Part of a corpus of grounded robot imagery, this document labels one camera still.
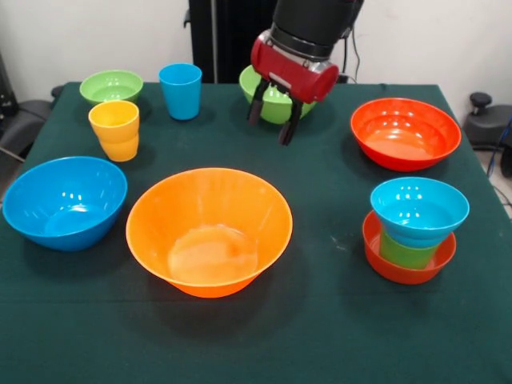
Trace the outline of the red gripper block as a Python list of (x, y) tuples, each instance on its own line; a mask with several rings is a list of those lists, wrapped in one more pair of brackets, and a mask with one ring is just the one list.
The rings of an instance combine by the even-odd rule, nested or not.
[[(322, 101), (338, 80), (339, 68), (330, 61), (313, 62), (286, 52), (271, 41), (269, 31), (261, 32), (256, 38), (250, 60), (262, 78), (294, 98), (290, 117), (278, 136), (279, 143), (288, 146), (300, 121), (303, 103)], [(260, 82), (255, 89), (247, 116), (251, 125), (260, 119), (266, 89), (267, 82)]]

